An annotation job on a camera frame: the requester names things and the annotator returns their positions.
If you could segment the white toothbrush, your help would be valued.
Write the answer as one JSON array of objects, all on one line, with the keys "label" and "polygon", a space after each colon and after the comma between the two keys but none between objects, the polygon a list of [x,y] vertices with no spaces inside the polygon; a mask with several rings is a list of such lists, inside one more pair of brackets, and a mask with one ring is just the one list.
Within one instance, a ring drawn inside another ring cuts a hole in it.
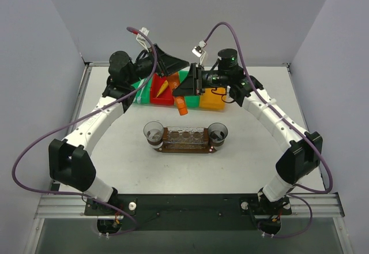
[{"label": "white toothbrush", "polygon": [[137,96],[136,102],[137,102],[138,104],[140,104],[140,103],[141,103],[141,100],[142,100],[142,93],[143,93],[144,89],[145,89],[145,86],[143,86],[143,87],[140,89],[140,93],[139,93],[139,95]]}]

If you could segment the red bin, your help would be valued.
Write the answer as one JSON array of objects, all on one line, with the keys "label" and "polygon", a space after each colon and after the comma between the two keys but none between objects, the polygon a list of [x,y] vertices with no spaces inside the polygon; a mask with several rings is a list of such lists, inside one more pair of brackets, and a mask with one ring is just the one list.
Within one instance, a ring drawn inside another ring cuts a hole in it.
[{"label": "red bin", "polygon": [[165,86],[165,77],[154,75],[150,86],[149,103],[159,106],[174,106],[175,100],[172,97],[169,85]]}]

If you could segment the green bin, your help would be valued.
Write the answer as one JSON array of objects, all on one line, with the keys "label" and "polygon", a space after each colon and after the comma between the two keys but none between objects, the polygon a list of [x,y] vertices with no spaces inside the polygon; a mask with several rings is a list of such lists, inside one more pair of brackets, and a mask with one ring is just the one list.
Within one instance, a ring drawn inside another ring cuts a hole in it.
[{"label": "green bin", "polygon": [[137,91],[134,97],[134,103],[136,104],[149,104],[150,103],[150,88],[152,79],[150,79],[144,87]]},{"label": "green bin", "polygon": [[[180,70],[179,74],[179,81],[183,83],[184,79],[188,75],[188,71]],[[185,96],[185,101],[188,109],[197,109],[199,108],[200,96]]]}]

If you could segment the middle green bin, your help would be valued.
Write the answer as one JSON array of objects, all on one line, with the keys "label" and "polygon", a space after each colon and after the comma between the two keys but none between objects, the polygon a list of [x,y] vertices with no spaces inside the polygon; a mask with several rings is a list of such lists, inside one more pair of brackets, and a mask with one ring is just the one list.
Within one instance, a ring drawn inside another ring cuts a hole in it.
[{"label": "middle green bin", "polygon": [[[183,83],[184,79],[188,75],[188,71],[180,70],[179,74],[179,81]],[[188,109],[197,109],[199,108],[200,96],[185,96],[185,101]]]}]

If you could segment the left green bin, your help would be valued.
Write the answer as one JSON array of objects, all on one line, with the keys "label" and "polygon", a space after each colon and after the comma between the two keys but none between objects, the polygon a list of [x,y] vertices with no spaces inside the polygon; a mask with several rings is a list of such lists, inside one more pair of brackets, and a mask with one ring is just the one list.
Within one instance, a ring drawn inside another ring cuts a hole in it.
[{"label": "left green bin", "polygon": [[136,104],[149,104],[150,103],[150,88],[152,79],[150,79],[144,87],[137,91],[134,97],[134,103]]}]

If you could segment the clear rack with brown ends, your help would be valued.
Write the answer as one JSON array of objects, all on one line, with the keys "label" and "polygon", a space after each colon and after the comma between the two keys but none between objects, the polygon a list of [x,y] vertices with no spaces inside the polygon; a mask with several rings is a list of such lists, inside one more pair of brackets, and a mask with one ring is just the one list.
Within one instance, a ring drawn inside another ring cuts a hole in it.
[{"label": "clear rack with brown ends", "polygon": [[204,127],[168,126],[164,129],[163,142],[170,148],[203,149],[209,138]]}]

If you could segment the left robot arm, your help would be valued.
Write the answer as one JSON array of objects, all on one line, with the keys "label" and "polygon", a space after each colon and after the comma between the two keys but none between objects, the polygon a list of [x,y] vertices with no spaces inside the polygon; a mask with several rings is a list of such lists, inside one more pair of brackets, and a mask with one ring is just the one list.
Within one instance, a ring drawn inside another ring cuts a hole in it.
[{"label": "left robot arm", "polygon": [[148,81],[153,74],[167,77],[189,66],[189,62],[168,55],[158,46],[141,54],[142,58],[133,61],[124,51],[114,52],[109,58],[107,85],[93,115],[48,147],[50,177],[98,200],[98,208],[108,215],[118,209],[118,192],[97,177],[90,157],[94,147],[133,103],[134,83]]}]

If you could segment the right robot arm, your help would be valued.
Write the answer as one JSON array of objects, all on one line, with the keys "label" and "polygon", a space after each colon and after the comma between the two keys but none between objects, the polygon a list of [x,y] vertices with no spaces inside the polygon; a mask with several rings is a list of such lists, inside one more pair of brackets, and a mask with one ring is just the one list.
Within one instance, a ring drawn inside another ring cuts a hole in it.
[{"label": "right robot arm", "polygon": [[229,97],[265,127],[283,152],[276,163],[275,176],[258,192],[262,205],[272,206],[280,201],[301,178],[319,166],[321,136],[294,123],[263,85],[244,73],[235,49],[220,50],[211,70],[192,63],[187,77],[174,89],[173,95],[195,96],[208,88],[229,88]]}]

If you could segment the yellow bin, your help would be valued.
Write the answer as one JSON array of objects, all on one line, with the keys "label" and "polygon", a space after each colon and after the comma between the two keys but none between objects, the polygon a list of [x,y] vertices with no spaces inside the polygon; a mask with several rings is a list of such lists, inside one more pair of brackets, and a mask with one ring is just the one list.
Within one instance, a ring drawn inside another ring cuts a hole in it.
[{"label": "yellow bin", "polygon": [[206,88],[205,93],[200,96],[199,108],[205,110],[223,110],[225,102],[222,100],[222,96],[225,94],[225,88]]}]

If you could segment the brown wooden oval tray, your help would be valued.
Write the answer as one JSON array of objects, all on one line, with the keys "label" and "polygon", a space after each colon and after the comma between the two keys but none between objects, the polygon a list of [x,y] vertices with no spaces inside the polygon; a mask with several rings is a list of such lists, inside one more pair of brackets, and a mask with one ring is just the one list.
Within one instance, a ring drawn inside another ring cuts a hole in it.
[{"label": "brown wooden oval tray", "polygon": [[170,144],[162,143],[160,147],[154,148],[155,151],[161,153],[175,154],[212,154],[221,149],[222,143],[207,143],[207,144]]}]

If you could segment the clear plastic cup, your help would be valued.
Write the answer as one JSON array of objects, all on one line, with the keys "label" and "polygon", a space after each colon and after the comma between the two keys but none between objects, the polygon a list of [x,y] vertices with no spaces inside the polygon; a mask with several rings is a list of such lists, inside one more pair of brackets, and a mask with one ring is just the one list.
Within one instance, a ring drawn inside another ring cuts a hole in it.
[{"label": "clear plastic cup", "polygon": [[143,128],[143,133],[153,149],[159,150],[162,147],[164,126],[161,123],[157,121],[148,122]]}]

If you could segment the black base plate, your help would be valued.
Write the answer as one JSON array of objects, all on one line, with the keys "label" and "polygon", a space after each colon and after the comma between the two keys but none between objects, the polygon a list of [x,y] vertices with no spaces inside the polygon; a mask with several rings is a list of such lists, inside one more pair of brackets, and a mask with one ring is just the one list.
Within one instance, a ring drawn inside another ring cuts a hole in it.
[{"label": "black base plate", "polygon": [[272,219],[292,214],[287,197],[268,204],[255,193],[118,194],[113,205],[130,215],[120,219],[122,228],[138,225],[142,231],[254,230],[252,215]]}]

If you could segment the dark tinted cup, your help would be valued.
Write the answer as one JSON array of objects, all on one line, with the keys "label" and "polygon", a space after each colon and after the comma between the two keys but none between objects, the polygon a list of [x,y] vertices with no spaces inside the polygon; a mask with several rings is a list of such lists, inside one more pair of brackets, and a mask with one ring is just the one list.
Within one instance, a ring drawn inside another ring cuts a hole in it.
[{"label": "dark tinted cup", "polygon": [[228,129],[224,124],[215,122],[208,126],[208,135],[210,146],[217,151],[223,147],[228,136]]}]

